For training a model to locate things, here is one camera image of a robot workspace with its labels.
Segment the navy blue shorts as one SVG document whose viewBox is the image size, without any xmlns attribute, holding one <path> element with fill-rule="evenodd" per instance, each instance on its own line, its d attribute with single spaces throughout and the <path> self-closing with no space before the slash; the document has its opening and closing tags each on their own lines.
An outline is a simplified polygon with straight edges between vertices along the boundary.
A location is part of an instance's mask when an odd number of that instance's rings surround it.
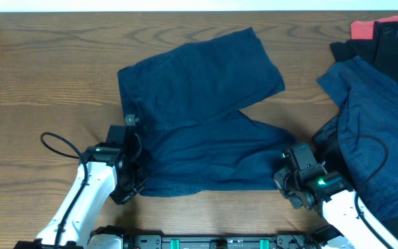
<svg viewBox="0 0 398 249">
<path fill-rule="evenodd" d="M 243 113 L 285 88 L 253 29 L 182 45 L 117 77 L 150 173 L 142 195 L 275 189 L 272 176 L 296 138 Z"/>
</svg>

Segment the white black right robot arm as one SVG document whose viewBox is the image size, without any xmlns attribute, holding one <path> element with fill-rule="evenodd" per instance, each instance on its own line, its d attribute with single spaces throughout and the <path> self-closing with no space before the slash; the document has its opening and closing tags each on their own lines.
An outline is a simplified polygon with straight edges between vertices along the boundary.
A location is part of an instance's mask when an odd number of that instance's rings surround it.
<svg viewBox="0 0 398 249">
<path fill-rule="evenodd" d="M 285 166 L 273 181 L 293 208 L 317 212 L 328 223 L 305 239 L 304 248 L 393 248 L 395 238 L 369 211 L 338 172 L 321 164 Z"/>
</svg>

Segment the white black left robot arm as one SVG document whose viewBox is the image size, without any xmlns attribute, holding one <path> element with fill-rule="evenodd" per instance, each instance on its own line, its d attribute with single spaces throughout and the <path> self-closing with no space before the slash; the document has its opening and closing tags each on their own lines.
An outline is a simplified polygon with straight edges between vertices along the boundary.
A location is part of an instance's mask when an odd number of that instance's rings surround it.
<svg viewBox="0 0 398 249">
<path fill-rule="evenodd" d="M 107 199 L 124 205 L 144 188 L 149 173 L 138 161 L 142 152 L 136 133 L 123 142 L 108 136 L 77 152 L 77 175 L 58 211 L 34 240 L 18 241 L 14 248 L 132 248 L 124 228 L 96 228 L 95 222 Z"/>
</svg>

